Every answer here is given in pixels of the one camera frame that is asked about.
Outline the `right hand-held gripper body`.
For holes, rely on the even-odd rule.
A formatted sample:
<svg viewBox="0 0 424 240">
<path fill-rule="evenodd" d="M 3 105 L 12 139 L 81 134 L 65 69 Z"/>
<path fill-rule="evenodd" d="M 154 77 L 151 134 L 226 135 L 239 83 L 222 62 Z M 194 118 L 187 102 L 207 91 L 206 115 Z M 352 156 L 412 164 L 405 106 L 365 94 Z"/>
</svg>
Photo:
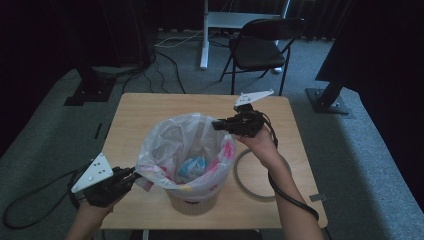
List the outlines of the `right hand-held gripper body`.
<svg viewBox="0 0 424 240">
<path fill-rule="evenodd" d="M 242 93 L 235 101 L 234 110 L 237 114 L 229 120 L 229 132 L 231 134 L 255 137 L 265 123 L 269 122 L 266 114 L 254 110 L 252 103 L 270 96 L 272 89 L 266 91 Z"/>
</svg>

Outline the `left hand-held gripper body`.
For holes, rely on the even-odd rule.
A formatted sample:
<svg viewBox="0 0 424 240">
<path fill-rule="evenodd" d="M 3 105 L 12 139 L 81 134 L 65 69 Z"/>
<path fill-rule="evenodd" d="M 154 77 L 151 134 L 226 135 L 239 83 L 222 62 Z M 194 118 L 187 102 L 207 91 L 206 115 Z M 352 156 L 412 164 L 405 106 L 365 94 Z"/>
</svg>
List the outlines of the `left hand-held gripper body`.
<svg viewBox="0 0 424 240">
<path fill-rule="evenodd" d="M 132 186 L 119 166 L 112 168 L 106 156 L 99 153 L 71 187 L 73 194 L 82 193 L 92 206 L 107 207 L 128 193 Z"/>
</svg>

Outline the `clear plastic bag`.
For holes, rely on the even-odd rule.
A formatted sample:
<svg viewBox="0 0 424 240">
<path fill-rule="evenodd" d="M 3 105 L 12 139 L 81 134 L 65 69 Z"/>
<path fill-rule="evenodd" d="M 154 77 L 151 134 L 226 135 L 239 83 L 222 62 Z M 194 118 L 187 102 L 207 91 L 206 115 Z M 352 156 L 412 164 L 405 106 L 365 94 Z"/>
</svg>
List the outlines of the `clear plastic bag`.
<svg viewBox="0 0 424 240">
<path fill-rule="evenodd" d="M 236 158 L 231 134 L 216 131 L 214 118 L 200 113 L 175 116 L 153 127 L 141 146 L 136 172 L 187 201 L 208 199 L 225 183 Z M 178 175 L 189 158 L 204 156 L 208 166 L 194 179 Z"/>
</svg>

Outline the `translucent brown ribbed bin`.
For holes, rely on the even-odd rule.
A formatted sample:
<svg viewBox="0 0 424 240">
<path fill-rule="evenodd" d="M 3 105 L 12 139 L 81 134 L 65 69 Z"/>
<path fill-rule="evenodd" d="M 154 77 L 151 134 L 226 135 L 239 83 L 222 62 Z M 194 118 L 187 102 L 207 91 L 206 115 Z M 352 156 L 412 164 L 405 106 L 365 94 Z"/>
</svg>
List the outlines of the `translucent brown ribbed bin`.
<svg viewBox="0 0 424 240">
<path fill-rule="evenodd" d="M 218 200 L 218 195 L 215 195 L 206 200 L 187 201 L 175 196 L 170 191 L 166 191 L 166 193 L 170 199 L 172 207 L 176 211 L 189 216 L 198 216 L 207 213 L 215 206 Z"/>
</svg>

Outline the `person's left hand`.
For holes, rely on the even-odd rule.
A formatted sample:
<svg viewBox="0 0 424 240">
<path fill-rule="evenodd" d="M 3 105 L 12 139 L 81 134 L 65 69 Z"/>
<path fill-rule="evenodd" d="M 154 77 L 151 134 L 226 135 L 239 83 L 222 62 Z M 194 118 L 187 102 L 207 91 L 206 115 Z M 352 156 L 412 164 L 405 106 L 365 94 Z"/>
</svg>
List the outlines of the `person's left hand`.
<svg viewBox="0 0 424 240">
<path fill-rule="evenodd" d="M 88 201 L 80 202 L 78 209 L 78 217 L 90 221 L 102 221 L 114 209 L 114 205 L 110 204 L 107 207 L 92 206 Z"/>
</svg>

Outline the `person's right hand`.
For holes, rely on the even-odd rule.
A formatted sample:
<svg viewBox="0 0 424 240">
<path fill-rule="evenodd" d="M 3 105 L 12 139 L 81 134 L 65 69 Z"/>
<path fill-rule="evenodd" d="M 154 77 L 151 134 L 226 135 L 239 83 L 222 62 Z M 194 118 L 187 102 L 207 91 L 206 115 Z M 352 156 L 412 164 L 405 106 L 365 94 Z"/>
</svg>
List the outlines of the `person's right hand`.
<svg viewBox="0 0 424 240">
<path fill-rule="evenodd" d="M 235 135 L 234 138 L 246 145 L 266 169 L 275 170 L 284 166 L 267 127 L 263 127 L 253 138 L 241 135 Z"/>
</svg>

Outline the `blue wrapper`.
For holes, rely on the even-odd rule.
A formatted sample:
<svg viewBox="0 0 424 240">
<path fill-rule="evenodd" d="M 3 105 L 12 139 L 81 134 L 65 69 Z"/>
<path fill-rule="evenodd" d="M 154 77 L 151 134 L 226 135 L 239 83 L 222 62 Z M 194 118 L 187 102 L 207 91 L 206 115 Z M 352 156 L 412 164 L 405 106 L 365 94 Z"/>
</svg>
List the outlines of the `blue wrapper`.
<svg viewBox="0 0 424 240">
<path fill-rule="evenodd" d="M 178 170 L 178 175 L 182 178 L 194 179 L 204 174 L 208 166 L 208 161 L 204 156 L 187 159 Z"/>
</svg>

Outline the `black folding chair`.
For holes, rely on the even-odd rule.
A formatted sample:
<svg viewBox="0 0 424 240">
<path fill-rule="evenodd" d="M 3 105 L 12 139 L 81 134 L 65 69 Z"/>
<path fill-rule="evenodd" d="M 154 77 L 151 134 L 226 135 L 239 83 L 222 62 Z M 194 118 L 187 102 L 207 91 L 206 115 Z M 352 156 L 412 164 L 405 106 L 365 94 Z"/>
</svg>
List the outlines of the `black folding chair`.
<svg viewBox="0 0 424 240">
<path fill-rule="evenodd" d="M 229 41 L 230 55 L 219 81 L 231 75 L 231 94 L 238 73 L 259 72 L 263 78 L 271 69 L 283 69 L 279 95 L 282 95 L 291 45 L 301 37 L 306 26 L 303 18 L 255 19 L 246 23 L 238 36 Z"/>
</svg>

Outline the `black slanted stand with base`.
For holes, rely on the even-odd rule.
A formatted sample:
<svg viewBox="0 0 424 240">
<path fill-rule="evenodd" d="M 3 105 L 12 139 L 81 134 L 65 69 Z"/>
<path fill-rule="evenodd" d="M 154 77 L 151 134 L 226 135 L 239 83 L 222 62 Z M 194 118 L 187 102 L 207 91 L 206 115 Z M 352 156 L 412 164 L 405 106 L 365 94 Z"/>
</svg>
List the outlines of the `black slanted stand with base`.
<svg viewBox="0 0 424 240">
<path fill-rule="evenodd" d="M 340 97 L 342 89 L 340 82 L 330 82 L 326 88 L 306 88 L 305 91 L 315 113 L 349 116 L 351 110 Z"/>
</svg>

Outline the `black stand with square base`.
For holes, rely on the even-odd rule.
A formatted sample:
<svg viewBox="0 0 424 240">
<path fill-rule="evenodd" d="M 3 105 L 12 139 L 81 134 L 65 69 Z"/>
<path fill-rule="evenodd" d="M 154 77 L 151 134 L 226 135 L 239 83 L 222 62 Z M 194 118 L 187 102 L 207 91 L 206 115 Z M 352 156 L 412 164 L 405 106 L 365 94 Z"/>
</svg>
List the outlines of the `black stand with square base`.
<svg viewBox="0 0 424 240">
<path fill-rule="evenodd" d="M 65 106 L 82 106 L 86 102 L 107 102 L 114 88 L 116 77 L 104 76 L 92 67 L 77 67 L 81 81 Z"/>
</svg>

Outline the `white desk frame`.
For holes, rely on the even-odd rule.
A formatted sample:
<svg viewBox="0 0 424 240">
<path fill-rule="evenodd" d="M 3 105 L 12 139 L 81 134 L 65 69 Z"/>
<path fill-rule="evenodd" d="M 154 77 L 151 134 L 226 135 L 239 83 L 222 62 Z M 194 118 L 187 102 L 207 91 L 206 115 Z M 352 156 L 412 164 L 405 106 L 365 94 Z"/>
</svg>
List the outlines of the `white desk frame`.
<svg viewBox="0 0 424 240">
<path fill-rule="evenodd" d="M 233 28 L 241 29 L 246 23 L 256 19 L 278 19 L 285 18 L 292 0 L 283 0 L 282 10 L 279 14 L 260 14 L 260 13 L 237 13 L 218 12 L 209 10 L 209 0 L 203 0 L 203 40 L 200 57 L 200 69 L 208 68 L 209 60 L 209 28 Z"/>
</svg>

